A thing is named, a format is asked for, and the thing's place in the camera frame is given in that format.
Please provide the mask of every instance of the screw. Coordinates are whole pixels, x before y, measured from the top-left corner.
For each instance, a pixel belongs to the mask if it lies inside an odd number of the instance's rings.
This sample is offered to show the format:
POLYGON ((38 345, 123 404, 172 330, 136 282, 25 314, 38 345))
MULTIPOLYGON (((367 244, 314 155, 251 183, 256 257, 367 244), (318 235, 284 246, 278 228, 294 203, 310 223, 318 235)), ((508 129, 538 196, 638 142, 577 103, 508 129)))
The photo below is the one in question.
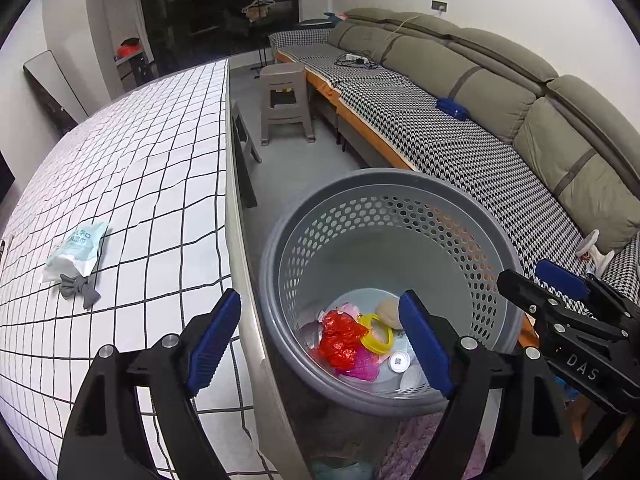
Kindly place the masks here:
POLYGON ((100 349, 98 350, 98 355, 100 357, 110 357, 110 355, 113 354, 113 346, 112 345, 104 345, 101 346, 100 349))
POLYGON ((475 350, 478 348, 478 341, 472 337, 463 337, 460 340, 460 344, 462 345, 462 348, 466 348, 467 350, 475 350))
POLYGON ((529 346, 525 351, 525 355, 529 359, 539 359, 540 358, 540 350, 534 348, 533 346, 529 346))
POLYGON ((177 335, 167 334, 162 338, 162 346, 165 348, 173 348, 178 344, 178 341, 180 341, 180 338, 178 338, 177 335))

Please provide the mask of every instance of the gray bow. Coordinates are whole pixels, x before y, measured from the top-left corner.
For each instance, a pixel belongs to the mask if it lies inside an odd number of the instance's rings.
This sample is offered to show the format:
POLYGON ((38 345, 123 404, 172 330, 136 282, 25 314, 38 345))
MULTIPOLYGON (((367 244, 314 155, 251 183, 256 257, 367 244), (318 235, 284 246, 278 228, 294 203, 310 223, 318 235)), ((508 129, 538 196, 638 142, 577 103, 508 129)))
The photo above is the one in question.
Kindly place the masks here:
POLYGON ((65 300, 71 298, 74 294, 80 294, 84 297, 84 309, 87 310, 94 306, 94 303, 100 299, 100 294, 89 285, 89 278, 77 276, 70 278, 64 274, 60 274, 60 294, 65 300))

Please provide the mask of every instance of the beige round object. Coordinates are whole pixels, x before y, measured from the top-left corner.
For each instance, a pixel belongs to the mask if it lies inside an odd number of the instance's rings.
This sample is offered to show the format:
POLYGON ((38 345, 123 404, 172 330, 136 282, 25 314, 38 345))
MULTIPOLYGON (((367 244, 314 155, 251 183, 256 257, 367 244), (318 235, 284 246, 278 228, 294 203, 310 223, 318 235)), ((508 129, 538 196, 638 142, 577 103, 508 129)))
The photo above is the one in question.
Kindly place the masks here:
POLYGON ((394 330, 402 330, 398 312, 398 300, 396 298, 385 298, 380 301, 376 307, 376 314, 385 325, 394 330))

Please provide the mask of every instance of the trash bin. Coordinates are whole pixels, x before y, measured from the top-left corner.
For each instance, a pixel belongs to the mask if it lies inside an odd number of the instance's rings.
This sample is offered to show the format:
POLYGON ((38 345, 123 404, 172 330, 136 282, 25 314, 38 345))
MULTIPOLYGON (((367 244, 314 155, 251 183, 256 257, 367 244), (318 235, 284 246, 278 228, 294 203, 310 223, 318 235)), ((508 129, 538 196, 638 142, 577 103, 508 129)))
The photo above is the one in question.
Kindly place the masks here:
POLYGON ((413 171, 354 171, 293 200, 276 222, 260 265, 263 321, 296 374, 329 399, 370 415, 439 412, 446 400, 424 377, 400 390, 400 374, 337 376, 312 351, 318 313, 343 301, 371 312, 412 288, 461 336, 510 352, 523 314, 498 294, 507 268, 522 272, 518 255, 468 194, 413 171))

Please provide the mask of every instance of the brown stool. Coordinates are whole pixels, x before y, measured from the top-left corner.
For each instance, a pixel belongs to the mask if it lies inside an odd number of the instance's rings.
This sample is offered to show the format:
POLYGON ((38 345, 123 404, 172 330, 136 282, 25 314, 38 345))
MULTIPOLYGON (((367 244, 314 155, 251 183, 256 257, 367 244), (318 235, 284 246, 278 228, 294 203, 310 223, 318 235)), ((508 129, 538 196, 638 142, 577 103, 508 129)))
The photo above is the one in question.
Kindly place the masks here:
POLYGON ((260 85, 262 86, 262 133, 260 143, 269 143, 269 124, 302 123, 306 140, 315 142, 309 113, 309 102, 306 95, 306 75, 303 63, 277 63, 268 65, 260 70, 260 85), (282 92, 292 89, 293 92, 282 92))

